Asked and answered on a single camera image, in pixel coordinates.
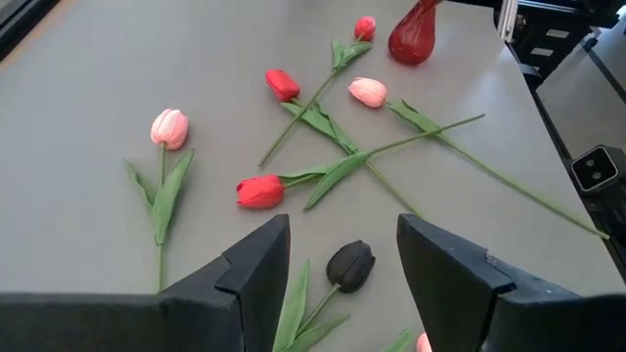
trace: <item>red vase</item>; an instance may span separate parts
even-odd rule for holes
[[[438,0],[420,0],[389,35],[389,53],[398,63],[419,65],[434,49],[434,20]]]

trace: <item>white surface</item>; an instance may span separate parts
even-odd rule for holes
[[[329,72],[331,40],[350,40],[363,15],[377,17],[375,49],[322,99],[355,143],[366,149],[415,133],[389,111],[352,100],[346,87],[355,76],[382,80],[390,99],[403,97],[442,125],[485,112],[448,136],[587,218],[498,38],[492,10],[442,4],[433,56],[409,68],[390,60],[386,37],[411,6],[410,0],[268,0],[244,8],[227,0],[67,3],[0,67],[0,289],[154,288],[152,230],[122,159],[156,176],[150,125],[161,110],[176,107],[191,119],[188,147],[197,157],[172,226],[171,282],[287,212],[291,272],[311,259],[311,305],[328,289],[324,268],[342,245],[362,239],[378,258],[364,289],[331,305],[352,318],[316,350],[378,350],[404,328],[421,331],[395,244],[397,215],[405,210],[366,170],[307,213],[300,209],[310,188],[289,191],[271,211],[235,206],[235,186],[258,173],[256,162],[289,121],[265,86],[265,69],[289,71],[307,99]],[[298,126],[267,172],[340,156],[331,142]],[[501,259],[581,294],[623,291],[601,240],[436,142],[373,163],[427,220]]]

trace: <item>table surface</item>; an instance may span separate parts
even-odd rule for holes
[[[332,312],[352,318],[316,350],[375,351],[404,328],[421,331],[395,242],[405,209],[367,170],[306,213],[301,208],[311,187],[289,191],[268,211],[235,205],[236,185],[258,174],[256,162],[290,118],[266,87],[265,70],[290,72],[307,99],[330,70],[331,41],[350,41],[364,15],[377,18],[374,49],[322,98],[358,146],[415,133],[389,111],[368,110],[349,96],[349,82],[367,76],[383,81],[390,99],[402,97],[442,125],[486,113],[448,136],[589,219],[497,36],[492,10],[442,4],[434,54],[411,68],[389,58],[386,38],[412,5],[64,0],[0,66],[0,290],[154,289],[153,233],[123,159],[156,176],[150,126],[163,109],[175,107],[190,117],[187,146],[197,154],[171,229],[171,283],[273,215],[288,213],[291,272],[311,260],[311,305],[328,289],[325,265],[342,245],[364,240],[378,258],[366,286],[332,304]],[[337,146],[299,125],[266,171],[296,171],[341,156]],[[427,220],[501,259],[581,294],[624,290],[601,240],[437,142],[417,142],[373,164]]]

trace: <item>flower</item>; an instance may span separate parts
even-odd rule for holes
[[[272,88],[280,102],[290,102],[300,94],[300,86],[283,70],[268,69],[265,72],[265,82]]]
[[[165,143],[171,151],[183,146],[187,138],[189,119],[179,110],[164,110],[153,123],[150,138],[156,144]]]
[[[357,77],[348,86],[354,98],[370,108],[379,108],[387,96],[387,87],[377,80]]]
[[[237,204],[252,209],[269,209],[283,201],[285,186],[276,175],[252,177],[237,186]]]
[[[432,352],[430,342],[428,342],[428,336],[425,332],[422,332],[420,338],[418,338],[418,352]]]
[[[354,25],[354,37],[364,41],[372,41],[376,31],[376,19],[372,16],[364,16]]]
[[[363,241],[343,246],[329,260],[326,276],[333,285],[339,285],[344,293],[356,292],[370,276],[376,258]]]

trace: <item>black tulip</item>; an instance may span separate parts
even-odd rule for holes
[[[343,246],[326,266],[326,276],[333,285],[339,285],[339,290],[352,293],[363,286],[370,276],[376,258],[372,249],[363,241],[357,241]]]

